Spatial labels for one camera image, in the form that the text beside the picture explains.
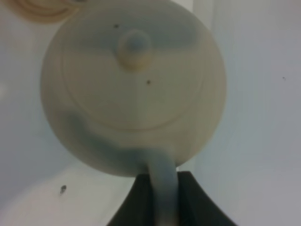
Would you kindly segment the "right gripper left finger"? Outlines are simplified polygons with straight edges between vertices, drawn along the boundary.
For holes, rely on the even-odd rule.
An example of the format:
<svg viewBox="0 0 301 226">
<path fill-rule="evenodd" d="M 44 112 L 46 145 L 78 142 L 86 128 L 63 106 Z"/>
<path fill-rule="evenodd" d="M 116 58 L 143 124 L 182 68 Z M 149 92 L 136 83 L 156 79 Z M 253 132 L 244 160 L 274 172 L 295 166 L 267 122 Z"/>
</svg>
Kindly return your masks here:
<svg viewBox="0 0 301 226">
<path fill-rule="evenodd" d="M 140 174 L 108 226 L 153 226 L 154 205 L 150 176 Z"/>
</svg>

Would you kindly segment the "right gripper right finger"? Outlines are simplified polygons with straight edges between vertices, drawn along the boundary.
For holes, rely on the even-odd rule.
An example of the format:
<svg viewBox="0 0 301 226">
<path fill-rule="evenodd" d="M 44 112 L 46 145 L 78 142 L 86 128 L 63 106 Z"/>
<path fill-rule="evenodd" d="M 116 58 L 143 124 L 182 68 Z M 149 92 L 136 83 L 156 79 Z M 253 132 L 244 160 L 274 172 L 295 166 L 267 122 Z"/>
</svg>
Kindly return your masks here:
<svg viewBox="0 0 301 226">
<path fill-rule="evenodd" d="M 178 172 L 179 225 L 236 226 L 209 198 L 189 171 Z"/>
</svg>

